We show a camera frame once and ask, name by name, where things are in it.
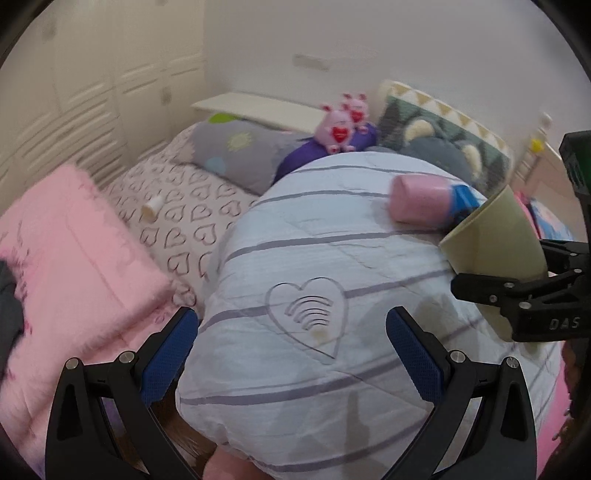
black fabric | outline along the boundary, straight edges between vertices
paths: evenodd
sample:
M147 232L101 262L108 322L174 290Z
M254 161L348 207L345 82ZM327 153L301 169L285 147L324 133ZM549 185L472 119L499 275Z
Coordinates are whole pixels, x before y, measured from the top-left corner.
M5 261L0 260L0 380L10 352L24 331L21 302L15 298L17 281Z

heart outline print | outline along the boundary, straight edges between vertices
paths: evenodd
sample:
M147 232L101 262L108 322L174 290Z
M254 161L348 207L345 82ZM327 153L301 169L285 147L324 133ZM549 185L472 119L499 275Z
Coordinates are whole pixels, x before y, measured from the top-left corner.
M345 289L332 278L280 283L265 297L271 320L307 349L336 359L345 334L349 305Z

red heart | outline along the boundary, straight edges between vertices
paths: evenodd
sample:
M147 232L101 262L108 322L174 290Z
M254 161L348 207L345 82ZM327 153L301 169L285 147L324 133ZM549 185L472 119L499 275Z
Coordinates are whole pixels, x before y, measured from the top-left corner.
M349 136L349 129L347 127L333 127L333 138L337 143L342 143L347 140Z
M363 120L363 112L360 112L359 110L351 110L351 120L358 124Z

silver screw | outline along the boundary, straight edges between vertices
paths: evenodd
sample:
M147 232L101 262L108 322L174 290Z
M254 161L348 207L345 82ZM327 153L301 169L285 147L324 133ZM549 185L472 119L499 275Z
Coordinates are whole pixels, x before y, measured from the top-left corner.
M466 355L464 352L459 350L454 350L452 353L449 354L450 358L457 364L462 364L466 361Z
M78 359L77 358L70 358L67 362L66 362L66 368L68 370L74 370L77 366L78 366Z
M131 351L123 352L121 355L119 355L119 362L122 364L129 364L134 360L134 358L135 353Z
M511 368L517 368L519 366L519 360L513 356L509 356L507 357L507 365L509 365Z

beige container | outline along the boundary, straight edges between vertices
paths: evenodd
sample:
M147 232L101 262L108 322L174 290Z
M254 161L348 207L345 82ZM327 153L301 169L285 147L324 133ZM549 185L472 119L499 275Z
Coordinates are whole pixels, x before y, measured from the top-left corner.
M548 266L529 220L505 187L454 228L439 244L456 273L531 281L548 276ZM499 337L511 341L509 320L497 307L478 308Z

